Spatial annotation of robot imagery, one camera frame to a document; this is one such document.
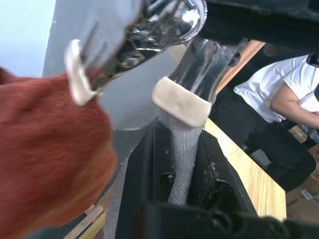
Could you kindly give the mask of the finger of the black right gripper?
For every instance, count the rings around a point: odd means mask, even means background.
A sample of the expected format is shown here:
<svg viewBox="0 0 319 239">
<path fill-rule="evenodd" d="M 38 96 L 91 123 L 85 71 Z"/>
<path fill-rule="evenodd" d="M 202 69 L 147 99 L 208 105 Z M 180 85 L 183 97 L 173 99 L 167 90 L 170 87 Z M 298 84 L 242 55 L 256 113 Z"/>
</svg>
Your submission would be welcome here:
<svg viewBox="0 0 319 239">
<path fill-rule="evenodd" d="M 208 0 L 207 34 L 319 51 L 317 0 Z"/>
</svg>

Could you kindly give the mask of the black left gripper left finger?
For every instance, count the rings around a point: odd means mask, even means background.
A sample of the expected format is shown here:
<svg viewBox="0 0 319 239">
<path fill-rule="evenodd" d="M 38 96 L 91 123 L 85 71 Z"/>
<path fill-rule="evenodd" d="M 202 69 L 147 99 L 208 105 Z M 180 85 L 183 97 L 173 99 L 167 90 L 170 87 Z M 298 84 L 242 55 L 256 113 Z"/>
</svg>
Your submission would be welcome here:
<svg viewBox="0 0 319 239">
<path fill-rule="evenodd" d="M 131 153 L 116 229 L 118 239 L 164 238 L 165 210 L 174 182 L 170 131 L 151 125 Z"/>
</svg>

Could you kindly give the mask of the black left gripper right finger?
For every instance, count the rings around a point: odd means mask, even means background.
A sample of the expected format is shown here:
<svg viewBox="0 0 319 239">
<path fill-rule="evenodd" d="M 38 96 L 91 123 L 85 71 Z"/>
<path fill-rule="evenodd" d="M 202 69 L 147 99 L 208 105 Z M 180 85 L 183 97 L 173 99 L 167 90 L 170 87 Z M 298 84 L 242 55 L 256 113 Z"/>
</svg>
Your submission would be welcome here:
<svg viewBox="0 0 319 239">
<path fill-rule="evenodd" d="M 216 137 L 202 131 L 197 144 L 188 204 L 206 211 L 257 212 L 234 167 L 224 156 Z"/>
</svg>

